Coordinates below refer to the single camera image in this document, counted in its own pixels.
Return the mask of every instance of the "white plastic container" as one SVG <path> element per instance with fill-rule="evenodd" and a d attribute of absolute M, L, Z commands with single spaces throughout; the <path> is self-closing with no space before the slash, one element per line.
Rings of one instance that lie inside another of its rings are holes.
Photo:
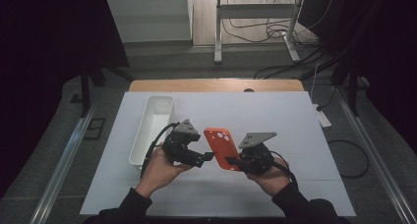
<path fill-rule="evenodd" d="M 141 124 L 129 156 L 129 162 L 142 169 L 150 144 L 168 124 L 175 119 L 174 99 L 171 96 L 151 96 L 147 101 Z M 156 144 L 160 144 L 170 133 L 167 130 Z"/>

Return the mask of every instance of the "red phone case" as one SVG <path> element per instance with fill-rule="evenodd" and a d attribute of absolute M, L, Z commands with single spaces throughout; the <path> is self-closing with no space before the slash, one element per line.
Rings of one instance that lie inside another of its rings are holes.
<path fill-rule="evenodd" d="M 227 129 L 221 128 L 206 128 L 205 136 L 211 150 L 214 152 L 215 159 L 222 169 L 231 171 L 240 171 L 235 165 L 229 165 L 224 159 L 225 157 L 239 158 L 236 146 L 233 142 L 232 136 Z"/>

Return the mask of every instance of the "table leg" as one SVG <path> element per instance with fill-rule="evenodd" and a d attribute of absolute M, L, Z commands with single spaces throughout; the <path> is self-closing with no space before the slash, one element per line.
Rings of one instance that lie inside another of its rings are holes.
<path fill-rule="evenodd" d="M 220 64 L 221 63 L 221 30 L 220 30 L 220 22 L 221 22 L 221 2 L 217 0 L 217 6 L 215 7 L 215 41 L 214 41 L 214 63 Z"/>
<path fill-rule="evenodd" d="M 295 24 L 297 23 L 298 15 L 300 14 L 301 3 L 303 0 L 296 0 L 294 11 L 292 13 L 291 22 L 289 23 L 288 30 L 283 37 L 285 45 L 287 46 L 289 55 L 291 56 L 292 62 L 298 63 L 300 62 L 300 57 L 298 56 L 297 51 L 294 48 L 294 44 L 292 43 L 292 32 L 294 31 Z"/>

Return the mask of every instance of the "dark sleeve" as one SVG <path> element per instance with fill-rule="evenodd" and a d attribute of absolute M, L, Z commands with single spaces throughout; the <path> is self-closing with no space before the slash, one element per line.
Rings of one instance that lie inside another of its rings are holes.
<path fill-rule="evenodd" d="M 119 208 L 101 210 L 84 224 L 139 224 L 144 222 L 147 209 L 152 204 L 149 198 L 139 195 L 131 188 Z"/>
<path fill-rule="evenodd" d="M 331 202 L 325 199 L 306 200 L 290 183 L 272 201 L 278 205 L 290 224 L 334 224 L 337 223 L 337 214 Z"/>

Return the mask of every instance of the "hand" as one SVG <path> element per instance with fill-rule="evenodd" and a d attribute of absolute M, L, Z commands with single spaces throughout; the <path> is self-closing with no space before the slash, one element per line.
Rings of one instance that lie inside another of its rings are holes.
<path fill-rule="evenodd" d="M 190 170 L 186 164 L 173 165 L 169 162 L 163 149 L 157 147 L 151 157 L 141 181 L 136 186 L 136 192 L 149 198 L 152 193 L 170 184 L 182 172 Z"/>
<path fill-rule="evenodd" d="M 275 157 L 274 160 L 282 166 L 287 167 L 281 158 Z M 286 173 L 273 166 L 271 166 L 269 170 L 260 176 L 251 173 L 245 174 L 249 180 L 258 183 L 262 190 L 270 196 L 275 196 L 290 183 L 289 177 L 286 175 Z"/>

